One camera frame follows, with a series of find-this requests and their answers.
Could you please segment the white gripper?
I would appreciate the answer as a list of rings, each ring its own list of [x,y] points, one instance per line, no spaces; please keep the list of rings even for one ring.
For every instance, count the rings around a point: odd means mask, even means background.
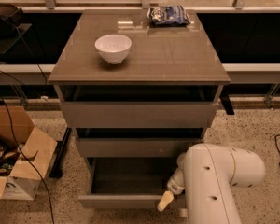
[[[162,212],[174,199],[174,195],[181,194],[185,189],[183,170],[177,168],[167,182],[167,188],[157,206]]]

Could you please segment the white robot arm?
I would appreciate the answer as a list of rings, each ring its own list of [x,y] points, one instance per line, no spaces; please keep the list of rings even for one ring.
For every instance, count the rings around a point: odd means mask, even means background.
[[[212,144],[197,144],[177,158],[177,168],[158,204],[163,211],[183,193],[189,224],[242,224],[232,187],[259,185],[266,173],[254,152]]]

